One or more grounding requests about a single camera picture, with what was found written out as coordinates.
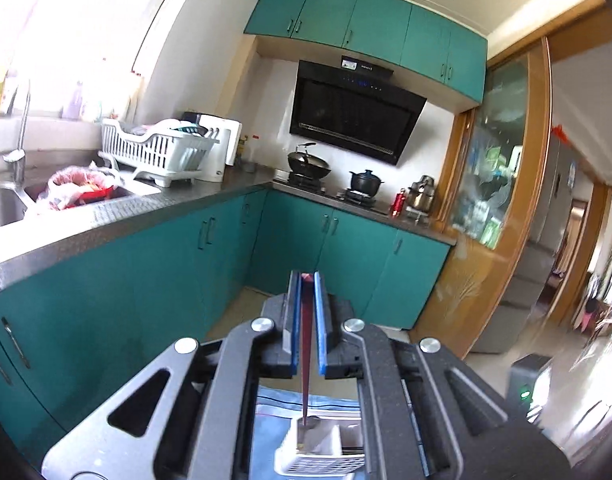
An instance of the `white container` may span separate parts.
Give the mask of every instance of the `white container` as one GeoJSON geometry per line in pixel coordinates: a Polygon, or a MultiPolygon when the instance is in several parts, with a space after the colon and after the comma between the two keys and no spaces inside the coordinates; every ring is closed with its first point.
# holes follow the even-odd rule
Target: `white container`
{"type": "Polygon", "coordinates": [[[275,451],[275,472],[285,476],[345,476],[364,466],[363,453],[343,454],[343,447],[363,446],[362,423],[358,418],[322,418],[308,430],[301,449],[297,443],[299,418],[275,451]]]}
{"type": "Polygon", "coordinates": [[[151,178],[160,187],[173,180],[201,178],[202,165],[217,139],[153,126],[142,136],[122,131],[118,121],[102,121],[100,157],[114,170],[118,163],[132,166],[132,178],[151,178]]]}
{"type": "Polygon", "coordinates": [[[232,166],[235,163],[235,152],[240,142],[241,123],[202,114],[199,118],[199,125],[208,129],[206,137],[219,141],[219,144],[208,154],[202,167],[202,176],[199,179],[206,182],[221,182],[224,180],[226,164],[232,166]]]}

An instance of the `window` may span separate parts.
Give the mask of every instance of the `window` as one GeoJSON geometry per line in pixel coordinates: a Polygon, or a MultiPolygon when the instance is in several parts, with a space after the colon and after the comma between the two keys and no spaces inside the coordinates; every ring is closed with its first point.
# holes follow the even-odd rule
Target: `window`
{"type": "MultiPolygon", "coordinates": [[[[0,76],[6,70],[13,76],[6,82],[0,113],[18,84],[25,91],[27,80],[32,82],[34,114],[57,116],[78,82],[84,100],[97,108],[108,101],[109,89],[126,97],[132,63],[161,2],[0,0],[0,76]]],[[[110,100],[116,103],[117,96],[110,100]]],[[[15,108],[22,108],[23,101],[18,99],[15,108]]]]}

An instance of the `red bottle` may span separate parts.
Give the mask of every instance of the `red bottle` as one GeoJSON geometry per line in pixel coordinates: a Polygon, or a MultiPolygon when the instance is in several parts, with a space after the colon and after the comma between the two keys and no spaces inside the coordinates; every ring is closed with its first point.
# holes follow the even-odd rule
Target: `red bottle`
{"type": "Polygon", "coordinates": [[[390,215],[398,216],[401,210],[404,209],[404,202],[406,201],[406,189],[401,188],[400,192],[395,195],[395,200],[390,206],[390,215]]]}

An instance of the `upper cabinet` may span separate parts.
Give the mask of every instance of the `upper cabinet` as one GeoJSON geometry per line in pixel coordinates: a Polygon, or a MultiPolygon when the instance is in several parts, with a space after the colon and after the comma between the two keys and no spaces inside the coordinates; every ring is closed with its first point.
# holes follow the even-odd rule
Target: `upper cabinet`
{"type": "Polygon", "coordinates": [[[244,32],[289,38],[306,0],[259,0],[244,32]]]}
{"type": "Polygon", "coordinates": [[[412,7],[400,65],[481,102],[486,39],[430,10],[412,7]]]}
{"type": "Polygon", "coordinates": [[[344,48],[399,64],[411,7],[404,0],[357,0],[344,48]]]}
{"type": "Polygon", "coordinates": [[[448,50],[446,84],[475,101],[481,101],[486,75],[488,42],[479,34],[449,22],[451,46],[448,50]]]}
{"type": "Polygon", "coordinates": [[[422,85],[426,90],[434,85],[453,96],[461,94],[472,106],[483,97],[486,39],[404,0],[259,0],[245,32],[383,59],[444,85],[427,80],[422,85]]]}
{"type": "Polygon", "coordinates": [[[306,0],[291,37],[342,46],[356,1],[306,0]]]}

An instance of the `plastic bag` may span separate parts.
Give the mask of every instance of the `plastic bag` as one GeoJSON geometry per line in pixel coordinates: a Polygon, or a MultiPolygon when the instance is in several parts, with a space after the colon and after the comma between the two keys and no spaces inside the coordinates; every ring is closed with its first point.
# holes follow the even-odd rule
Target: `plastic bag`
{"type": "Polygon", "coordinates": [[[27,214],[42,214],[46,211],[61,211],[66,208],[104,200],[120,184],[118,173],[103,168],[94,162],[88,168],[69,166],[59,170],[48,180],[47,189],[39,195],[35,208],[27,214]]]}

